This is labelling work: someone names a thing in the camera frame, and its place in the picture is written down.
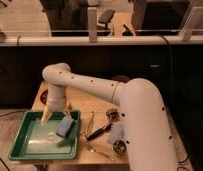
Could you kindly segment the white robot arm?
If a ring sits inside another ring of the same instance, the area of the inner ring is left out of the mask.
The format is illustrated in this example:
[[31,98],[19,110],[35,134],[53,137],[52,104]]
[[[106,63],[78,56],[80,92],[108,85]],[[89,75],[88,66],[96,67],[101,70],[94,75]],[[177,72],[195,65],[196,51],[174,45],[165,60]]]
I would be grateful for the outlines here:
[[66,63],[45,67],[42,76],[48,83],[42,123],[53,113],[66,110],[68,86],[80,89],[119,107],[131,171],[177,171],[178,159],[165,105],[154,83],[143,78],[123,83],[78,75]]

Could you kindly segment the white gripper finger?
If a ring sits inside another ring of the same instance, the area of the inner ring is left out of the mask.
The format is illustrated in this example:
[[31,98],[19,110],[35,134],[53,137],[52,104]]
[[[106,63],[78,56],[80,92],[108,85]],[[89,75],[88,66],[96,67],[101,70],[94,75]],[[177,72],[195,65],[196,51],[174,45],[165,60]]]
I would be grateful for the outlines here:
[[42,125],[46,124],[51,116],[52,116],[52,111],[48,107],[45,107],[41,118],[41,124]]

